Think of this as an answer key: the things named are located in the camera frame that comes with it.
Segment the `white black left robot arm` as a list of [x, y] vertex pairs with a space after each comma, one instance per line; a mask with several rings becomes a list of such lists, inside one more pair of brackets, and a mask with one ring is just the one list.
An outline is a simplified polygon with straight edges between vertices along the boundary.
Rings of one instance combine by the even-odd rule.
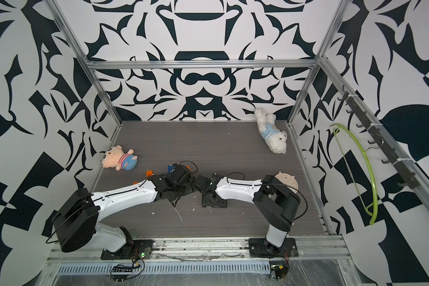
[[102, 220], [123, 210], [159, 200], [172, 204], [192, 193], [194, 174], [182, 164], [170, 172], [151, 175], [137, 184], [104, 192], [75, 191], [52, 217], [53, 237], [64, 253], [82, 248], [103, 249], [119, 257], [129, 257], [136, 249], [129, 231], [113, 228]]

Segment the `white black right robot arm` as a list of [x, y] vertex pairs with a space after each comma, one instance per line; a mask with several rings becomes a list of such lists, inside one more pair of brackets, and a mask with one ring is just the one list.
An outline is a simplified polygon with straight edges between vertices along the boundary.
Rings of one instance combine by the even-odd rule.
[[255, 181], [231, 179], [217, 174], [211, 178], [198, 176], [194, 188], [205, 195], [211, 204], [228, 200], [254, 204], [269, 223], [265, 245], [273, 250], [284, 245], [301, 203], [298, 190], [272, 175]]

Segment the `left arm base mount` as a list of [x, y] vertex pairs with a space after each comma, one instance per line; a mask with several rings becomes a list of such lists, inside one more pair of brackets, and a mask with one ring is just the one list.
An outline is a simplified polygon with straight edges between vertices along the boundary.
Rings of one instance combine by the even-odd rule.
[[125, 245], [116, 252], [104, 249], [101, 254], [101, 260], [134, 260], [150, 257], [154, 244], [153, 240], [134, 240], [125, 227], [120, 226], [119, 228], [125, 235]]

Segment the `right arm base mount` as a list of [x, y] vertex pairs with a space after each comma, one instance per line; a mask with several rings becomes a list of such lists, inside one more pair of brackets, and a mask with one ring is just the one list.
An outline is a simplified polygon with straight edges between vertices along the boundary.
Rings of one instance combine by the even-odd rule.
[[248, 243], [251, 257], [268, 259], [276, 257], [299, 257], [299, 252], [294, 238], [286, 238], [281, 247], [274, 246], [265, 238], [249, 238]]

